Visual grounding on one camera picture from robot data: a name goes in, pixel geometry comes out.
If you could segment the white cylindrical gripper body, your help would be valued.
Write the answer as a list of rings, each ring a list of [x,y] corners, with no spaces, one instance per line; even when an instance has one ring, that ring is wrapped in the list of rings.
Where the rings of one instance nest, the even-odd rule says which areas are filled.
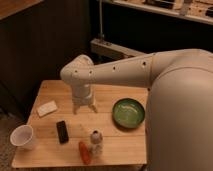
[[[90,84],[72,86],[72,100],[75,105],[91,105],[94,101],[94,94]]]

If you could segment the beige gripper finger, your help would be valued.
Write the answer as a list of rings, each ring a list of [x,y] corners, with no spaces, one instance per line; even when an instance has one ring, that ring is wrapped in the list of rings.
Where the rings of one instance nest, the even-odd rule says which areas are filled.
[[[73,106],[73,114],[77,114],[77,112],[78,112],[78,110],[79,110],[79,108],[80,108],[80,106],[78,106],[78,105],[74,105]]]
[[[93,110],[95,113],[98,113],[97,107],[94,104],[89,105],[89,108]]]

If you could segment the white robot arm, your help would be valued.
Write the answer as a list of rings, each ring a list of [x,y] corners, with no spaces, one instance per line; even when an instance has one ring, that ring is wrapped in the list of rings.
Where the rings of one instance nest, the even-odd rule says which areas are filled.
[[[154,52],[95,65],[79,55],[60,71],[76,109],[94,102],[93,84],[144,87],[148,171],[213,171],[213,53]]]

